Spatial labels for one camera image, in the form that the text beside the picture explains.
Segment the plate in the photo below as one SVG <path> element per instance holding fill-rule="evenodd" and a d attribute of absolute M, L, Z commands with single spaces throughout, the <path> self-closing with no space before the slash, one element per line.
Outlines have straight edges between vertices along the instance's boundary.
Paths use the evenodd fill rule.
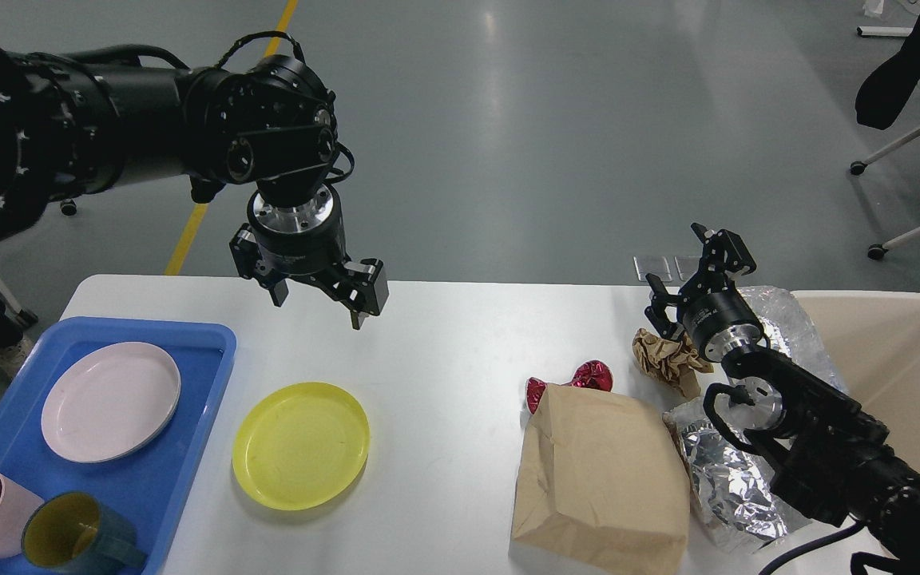
<path fill-rule="evenodd" d="M 59 376 L 41 410 L 41 434 L 61 458 L 108 462 L 153 440 L 179 397 L 172 356 L 151 343 L 113 343 Z"/>
<path fill-rule="evenodd" d="M 329 383 L 297 383 L 253 407 L 233 444 L 244 492 L 275 510 L 305 510 L 343 492 L 368 459 L 361 404 Z"/>

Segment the yellow plate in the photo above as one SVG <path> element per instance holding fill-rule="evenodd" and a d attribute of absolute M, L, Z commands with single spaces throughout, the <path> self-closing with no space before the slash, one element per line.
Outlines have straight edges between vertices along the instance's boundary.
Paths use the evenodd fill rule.
<path fill-rule="evenodd" d="M 368 416 L 328 383 L 297 383 L 249 412 L 233 444 L 233 470 L 253 500 L 305 510 L 350 486 L 368 459 Z"/>

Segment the blue tray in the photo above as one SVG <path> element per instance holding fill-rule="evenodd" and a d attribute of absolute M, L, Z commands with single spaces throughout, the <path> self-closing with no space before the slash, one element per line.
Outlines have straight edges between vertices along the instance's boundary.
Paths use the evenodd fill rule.
<path fill-rule="evenodd" d="M 180 368 L 180 400 L 172 421 L 143 448 L 103 463 L 59 458 L 41 435 L 41 408 L 56 379 L 85 355 L 118 342 L 154 343 Z M 49 499 L 87 491 L 127 517 L 147 553 L 142 570 L 154 575 L 165 563 L 233 369 L 236 336 L 224 325 L 73 317 L 41 335 L 34 353 L 0 402 L 0 471 Z M 0 560 L 0 575 L 50 573 L 22 554 Z"/>

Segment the gray floor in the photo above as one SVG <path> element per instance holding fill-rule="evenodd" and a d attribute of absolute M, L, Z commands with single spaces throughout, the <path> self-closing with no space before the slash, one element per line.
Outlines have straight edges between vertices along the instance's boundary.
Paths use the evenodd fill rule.
<path fill-rule="evenodd" d="M 855 35 L 882 23 L 861 6 L 300 0 L 291 32 L 339 95 L 358 159 L 339 186 L 348 248 L 394 280 L 635 284 L 635 255 L 696 255 L 700 221 L 744 237 L 750 284 L 920 291 L 920 240 L 865 256 L 920 224 L 920 139 L 847 175 L 920 123 L 919 90 L 890 131 L 855 124 L 855 92 L 899 47 Z M 207 65 L 283 9 L 0 0 L 0 44 L 153 43 Z M 184 274 L 234 276 L 227 242 L 250 192 L 220 194 Z M 34 334 L 91 274 L 161 273 L 192 208 L 182 178 L 77 202 L 0 244 L 1 274 L 42 317 Z"/>

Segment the dark green mug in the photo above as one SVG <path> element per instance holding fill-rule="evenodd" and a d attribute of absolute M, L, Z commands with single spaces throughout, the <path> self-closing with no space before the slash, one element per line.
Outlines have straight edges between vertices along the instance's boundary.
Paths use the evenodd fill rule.
<path fill-rule="evenodd" d="M 38 507 L 23 529 L 22 545 L 26 560 L 56 573 L 113 575 L 146 559 L 130 521 L 81 491 Z"/>

